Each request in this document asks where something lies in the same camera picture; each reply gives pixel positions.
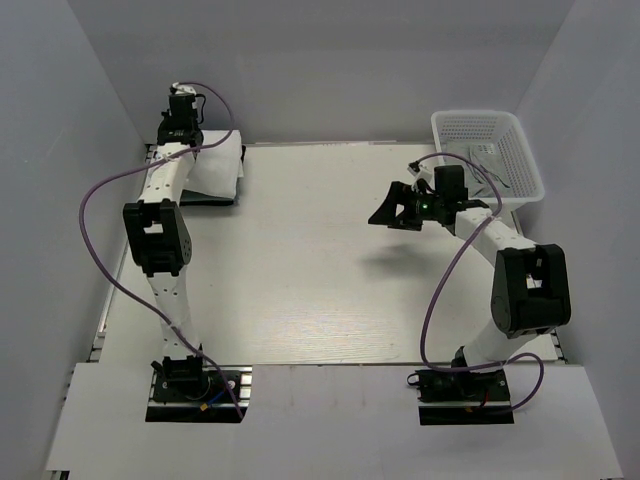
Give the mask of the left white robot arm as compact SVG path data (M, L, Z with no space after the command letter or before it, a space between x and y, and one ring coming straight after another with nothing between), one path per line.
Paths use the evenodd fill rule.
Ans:
M161 322L163 361L183 361L201 343L191 323L186 293L187 265L193 245L179 202L195 165L191 149L203 143L198 125L197 93L176 84L170 88L169 108L162 113L157 147L138 200L123 208L125 229L134 263L146 276Z

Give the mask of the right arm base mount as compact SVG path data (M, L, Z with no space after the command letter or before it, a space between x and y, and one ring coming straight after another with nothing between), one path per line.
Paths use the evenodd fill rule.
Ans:
M407 376L407 385L417 390L421 426L514 423L504 363L469 372L416 370Z

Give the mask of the white t-shirt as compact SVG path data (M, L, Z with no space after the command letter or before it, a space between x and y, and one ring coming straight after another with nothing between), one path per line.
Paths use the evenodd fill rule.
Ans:
M201 150L187 177L184 193L205 199L235 201L240 180L244 177L243 155L239 130L234 130L221 145Z

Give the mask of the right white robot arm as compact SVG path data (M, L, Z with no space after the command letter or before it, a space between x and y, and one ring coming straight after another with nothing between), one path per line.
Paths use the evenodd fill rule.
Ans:
M563 249L537 244L500 218L501 207L472 199L458 165L435 170L435 185L419 180L413 185L391 183L382 204L371 215L371 225L419 231L436 222L463 244L447 266L429 301L420 335L424 364L435 369L427 354L427 334L436 303L454 268L468 249L474 249L493 268L489 322L459 348L446 372L453 390L472 399L488 385L485 371L495 371L524 357L522 347L546 335L571 318L571 302Z

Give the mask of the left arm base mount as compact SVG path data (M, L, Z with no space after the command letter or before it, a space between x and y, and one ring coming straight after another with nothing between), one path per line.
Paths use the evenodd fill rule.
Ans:
M238 424L247 413L252 386L250 366L216 370L202 358L151 363L146 407L148 423Z

